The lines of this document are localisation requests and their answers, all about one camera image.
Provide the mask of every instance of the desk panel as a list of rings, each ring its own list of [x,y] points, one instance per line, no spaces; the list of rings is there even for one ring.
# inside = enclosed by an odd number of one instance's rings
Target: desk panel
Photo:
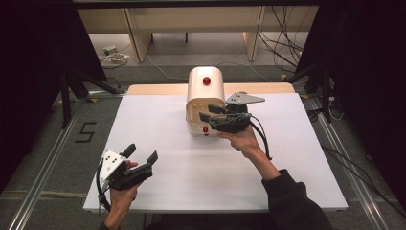
[[[259,94],[264,103],[248,109],[261,121],[273,162],[307,186],[308,196],[325,210],[347,203],[297,94]],[[124,96],[106,143],[143,164],[157,150],[151,178],[139,189],[131,210],[142,213],[267,212],[267,195],[255,167],[228,140],[189,135],[186,95]],[[95,180],[83,208],[99,209]]]

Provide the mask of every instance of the mailbox-shaped container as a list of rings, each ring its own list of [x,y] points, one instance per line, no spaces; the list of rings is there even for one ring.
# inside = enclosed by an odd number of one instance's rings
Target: mailbox-shaped container
[[[213,66],[195,67],[189,74],[186,121],[192,136],[214,136],[208,123],[200,121],[199,112],[218,116],[209,112],[208,105],[225,106],[224,85],[221,71]]]

